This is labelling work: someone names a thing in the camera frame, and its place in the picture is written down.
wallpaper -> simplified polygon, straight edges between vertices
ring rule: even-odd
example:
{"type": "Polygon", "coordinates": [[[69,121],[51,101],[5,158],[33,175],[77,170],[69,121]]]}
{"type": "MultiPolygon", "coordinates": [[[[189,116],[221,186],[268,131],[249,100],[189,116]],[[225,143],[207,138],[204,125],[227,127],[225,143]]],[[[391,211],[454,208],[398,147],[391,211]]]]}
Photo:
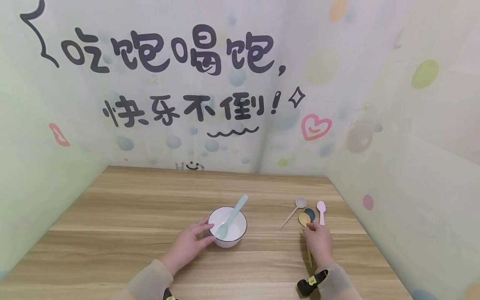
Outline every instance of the wallpaper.
{"type": "Polygon", "coordinates": [[[0,280],[106,167],[0,45],[0,280]]]}
{"type": "Polygon", "coordinates": [[[55,116],[32,126],[79,173],[101,169],[94,157],[328,175],[415,300],[479,298],[475,1],[25,0],[0,13],[7,94],[43,101],[19,112],[55,116]]]}
{"type": "Polygon", "coordinates": [[[476,300],[480,4],[409,9],[328,176],[414,300],[476,300]]]}

pink dot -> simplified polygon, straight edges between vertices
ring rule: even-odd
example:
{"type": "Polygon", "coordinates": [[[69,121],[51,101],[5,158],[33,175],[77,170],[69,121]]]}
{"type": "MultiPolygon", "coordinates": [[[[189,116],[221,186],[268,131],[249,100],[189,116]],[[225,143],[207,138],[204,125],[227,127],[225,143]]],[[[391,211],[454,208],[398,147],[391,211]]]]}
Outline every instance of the pink dot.
{"type": "Polygon", "coordinates": [[[373,209],[373,199],[372,199],[372,196],[366,194],[366,195],[363,197],[363,206],[364,206],[367,210],[372,210],[372,209],[373,209]]]}

bowl rim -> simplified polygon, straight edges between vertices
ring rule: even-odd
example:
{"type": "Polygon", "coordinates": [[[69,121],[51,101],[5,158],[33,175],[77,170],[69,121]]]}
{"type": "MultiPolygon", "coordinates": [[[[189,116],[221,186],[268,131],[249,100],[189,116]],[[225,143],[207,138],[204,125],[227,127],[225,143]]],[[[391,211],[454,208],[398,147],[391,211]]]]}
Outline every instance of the bowl rim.
{"type": "MultiPolygon", "coordinates": [[[[209,216],[211,216],[214,212],[216,212],[216,211],[219,210],[220,208],[224,208],[224,207],[234,208],[234,207],[232,207],[232,206],[221,206],[221,207],[217,207],[216,209],[214,209],[214,210],[210,213],[209,216]]],[[[243,232],[243,234],[242,234],[238,239],[236,239],[236,240],[221,240],[221,239],[215,237],[215,235],[212,233],[212,230],[211,230],[211,229],[209,229],[208,232],[210,232],[210,234],[211,234],[213,237],[215,237],[217,240],[223,241],[223,242],[225,242],[225,243],[233,243],[233,242],[235,242],[235,241],[240,240],[241,238],[243,238],[243,236],[244,236],[245,233],[247,232],[247,229],[248,229],[248,220],[247,220],[247,217],[245,216],[245,214],[244,214],[243,212],[239,211],[239,213],[241,213],[242,216],[245,218],[246,226],[245,226],[245,231],[243,232]]]]}

sleeve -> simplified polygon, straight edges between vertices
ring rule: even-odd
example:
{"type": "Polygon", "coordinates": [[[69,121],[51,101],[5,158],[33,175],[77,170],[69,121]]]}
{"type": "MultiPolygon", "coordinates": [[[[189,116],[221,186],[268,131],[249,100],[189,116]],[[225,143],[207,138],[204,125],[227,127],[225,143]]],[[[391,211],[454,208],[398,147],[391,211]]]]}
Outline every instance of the sleeve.
{"type": "Polygon", "coordinates": [[[169,287],[172,274],[161,261],[152,263],[135,275],[112,300],[166,300],[171,296],[169,287]]]}
{"type": "Polygon", "coordinates": [[[343,268],[332,264],[319,268],[316,273],[328,270],[325,280],[318,285],[322,300],[362,300],[343,268]]]}

black watch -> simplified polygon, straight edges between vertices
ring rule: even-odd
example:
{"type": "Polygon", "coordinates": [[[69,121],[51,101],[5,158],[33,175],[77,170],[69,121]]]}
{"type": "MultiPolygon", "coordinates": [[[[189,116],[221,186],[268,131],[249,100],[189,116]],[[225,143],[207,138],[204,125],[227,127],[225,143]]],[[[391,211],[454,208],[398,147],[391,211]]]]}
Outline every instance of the black watch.
{"type": "Polygon", "coordinates": [[[317,288],[319,284],[322,283],[322,281],[327,278],[328,275],[328,270],[323,270],[312,277],[308,278],[308,281],[305,279],[300,280],[297,283],[297,288],[300,291],[300,294],[302,296],[308,297],[312,292],[317,288]]]}

